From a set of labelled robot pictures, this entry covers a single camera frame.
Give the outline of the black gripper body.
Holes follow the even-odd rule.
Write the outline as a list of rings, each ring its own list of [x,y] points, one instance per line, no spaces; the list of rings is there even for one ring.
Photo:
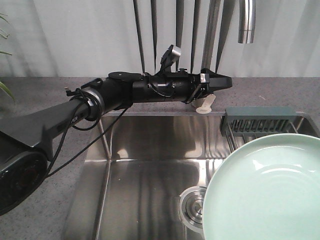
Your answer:
[[[199,74],[185,70],[144,74],[141,80],[132,84],[134,103],[183,102],[205,98],[209,95],[209,84],[201,82]]]

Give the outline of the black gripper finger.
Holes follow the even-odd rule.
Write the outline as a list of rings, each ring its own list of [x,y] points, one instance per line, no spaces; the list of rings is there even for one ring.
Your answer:
[[[209,93],[232,87],[232,78],[230,76],[218,74],[208,68],[203,68],[201,73],[209,75],[209,83],[207,84]]]

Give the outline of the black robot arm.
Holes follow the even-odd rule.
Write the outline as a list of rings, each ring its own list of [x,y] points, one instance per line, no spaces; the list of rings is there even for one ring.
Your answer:
[[[68,102],[0,121],[0,212],[6,214],[30,196],[49,175],[59,152],[53,140],[65,138],[81,120],[97,123],[110,112],[134,103],[189,104],[232,86],[229,76],[204,68],[198,74],[185,69],[149,73],[112,72],[66,94]]]

